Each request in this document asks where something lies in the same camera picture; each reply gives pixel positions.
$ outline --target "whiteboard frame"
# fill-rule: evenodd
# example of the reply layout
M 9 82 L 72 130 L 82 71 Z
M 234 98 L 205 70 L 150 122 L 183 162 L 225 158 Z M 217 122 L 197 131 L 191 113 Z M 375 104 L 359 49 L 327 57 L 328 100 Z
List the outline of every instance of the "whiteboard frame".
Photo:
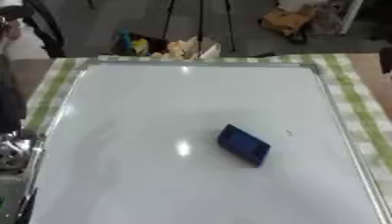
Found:
M 51 121 L 48 129 L 45 132 L 45 136 L 49 136 L 51 132 L 55 129 L 58 122 L 60 121 L 62 114 L 64 113 L 64 105 L 67 103 L 67 99 L 70 97 L 74 88 L 77 86 L 80 77 L 89 69 L 91 66 L 99 66 L 99 65 L 143 65 L 143 66 L 178 66 L 178 67 L 304 67 L 314 74 L 314 78 L 316 79 L 322 93 L 326 96 L 329 105 L 332 109 L 333 120 L 335 121 L 335 125 L 340 131 L 340 134 L 343 136 L 346 147 L 349 150 L 350 156 L 354 162 L 354 166 L 360 176 L 360 180 L 363 183 L 367 195 L 373 203 L 374 210 L 378 216 L 380 224 L 392 224 L 392 214 L 389 211 L 389 207 L 387 202 L 382 196 L 382 192 L 378 185 L 375 182 L 375 178 L 372 172 L 369 170 L 366 165 L 365 159 L 361 155 L 361 152 L 355 146 L 353 139 L 350 137 L 348 129 L 344 124 L 343 117 L 341 116 L 339 109 L 336 105 L 336 102 L 333 99 L 333 96 L 328 89 L 326 84 L 326 78 L 324 77 L 322 70 L 316 64 L 312 63 L 249 63 L 249 62 L 224 62 L 224 61 L 211 61 L 211 60 L 183 60 L 183 61 L 172 61 L 172 60 L 100 60 L 100 59 L 89 59 L 80 65 L 75 70 L 78 71 L 76 74 L 75 81 L 67 93 L 64 101 L 61 103 L 59 110 L 56 112 L 53 120 Z

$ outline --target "clutter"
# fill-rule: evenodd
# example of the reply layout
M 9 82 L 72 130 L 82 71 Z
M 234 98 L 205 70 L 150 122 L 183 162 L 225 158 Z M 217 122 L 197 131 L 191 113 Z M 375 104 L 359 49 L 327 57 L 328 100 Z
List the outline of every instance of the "clutter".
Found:
M 164 53 L 168 44 L 161 38 L 150 38 L 126 30 L 118 31 L 113 36 L 111 53 L 120 56 L 150 56 L 152 53 Z
M 195 59 L 215 59 L 221 55 L 221 45 L 210 38 L 203 38 L 201 42 L 201 52 L 199 42 L 196 37 L 187 41 L 171 42 L 167 46 L 166 53 L 156 52 L 151 55 L 153 58 L 170 60 L 195 60 Z
M 311 21 L 311 33 L 315 36 L 339 35 L 348 6 L 346 0 L 332 0 L 319 5 Z
M 275 8 L 261 19 L 260 25 L 264 29 L 283 34 L 292 44 L 304 44 L 307 42 L 305 25 L 314 18 L 315 14 L 316 9 L 309 5 L 298 12 Z
M 151 56 L 163 60 L 205 60 L 219 58 L 221 55 L 221 45 L 210 38 L 203 38 L 201 45 L 199 45 L 197 37 L 187 41 L 168 42 L 161 38 L 150 38 L 129 31 L 119 31 L 114 35 L 113 40 L 114 45 L 110 54 L 120 56 Z
M 309 22 L 315 16 L 315 12 L 315 8 L 311 6 L 304 6 L 298 12 L 287 12 L 275 8 L 262 18 L 262 27 L 289 36 Z

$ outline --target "yellow object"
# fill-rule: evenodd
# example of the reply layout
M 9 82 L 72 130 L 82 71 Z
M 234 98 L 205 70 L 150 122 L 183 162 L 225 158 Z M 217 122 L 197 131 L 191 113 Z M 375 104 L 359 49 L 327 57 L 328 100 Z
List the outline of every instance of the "yellow object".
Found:
M 149 51 L 149 42 L 145 38 L 132 42 L 132 46 L 137 54 L 147 54 Z

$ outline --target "table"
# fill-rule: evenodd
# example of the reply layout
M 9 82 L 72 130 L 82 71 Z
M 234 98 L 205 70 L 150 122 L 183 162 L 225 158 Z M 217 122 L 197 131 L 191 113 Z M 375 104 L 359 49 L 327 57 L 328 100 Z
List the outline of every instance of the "table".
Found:
M 102 60 L 149 60 L 148 58 L 130 59 L 119 57 L 105 57 Z M 65 97 L 77 72 L 74 69 L 87 59 L 58 59 L 43 82 L 29 100 L 31 115 L 26 125 L 34 130 L 46 129 L 61 99 Z M 238 60 L 249 63 L 270 62 L 315 62 L 325 74 L 328 87 L 338 104 L 339 111 L 345 118 L 346 126 L 352 139 L 366 159 L 378 186 L 381 188 L 385 200 L 392 206 L 392 174 L 390 171 L 392 150 L 391 117 L 392 93 L 389 91 L 389 81 L 381 77 L 378 60 L 375 55 L 345 55 L 345 54 L 313 54 L 290 55 L 267 59 L 222 59 L 230 63 Z M 48 67 L 51 62 L 40 62 L 42 67 Z M 31 77 L 29 87 L 24 90 L 28 97 L 32 93 L 34 84 L 42 78 Z

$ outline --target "tripod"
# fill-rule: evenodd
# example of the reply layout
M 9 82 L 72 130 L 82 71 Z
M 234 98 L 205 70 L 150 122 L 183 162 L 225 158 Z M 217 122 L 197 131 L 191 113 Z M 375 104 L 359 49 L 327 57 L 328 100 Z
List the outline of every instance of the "tripod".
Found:
M 226 6 L 226 13 L 227 13 L 227 23 L 228 23 L 228 30 L 230 32 L 230 41 L 232 46 L 232 52 L 235 52 L 235 38 L 233 34 L 233 24 L 231 18 L 231 3 L 230 0 L 224 0 Z M 171 0 L 169 7 L 167 8 L 167 18 L 166 23 L 164 24 L 164 33 L 162 35 L 162 39 L 166 38 L 166 33 L 169 28 L 170 21 L 172 19 L 172 13 L 174 10 L 174 5 L 176 0 Z M 204 0 L 199 0 L 199 29 L 198 29 L 198 42 L 199 42 L 199 54 L 201 54 L 201 42 L 203 41 L 203 24 L 204 24 Z

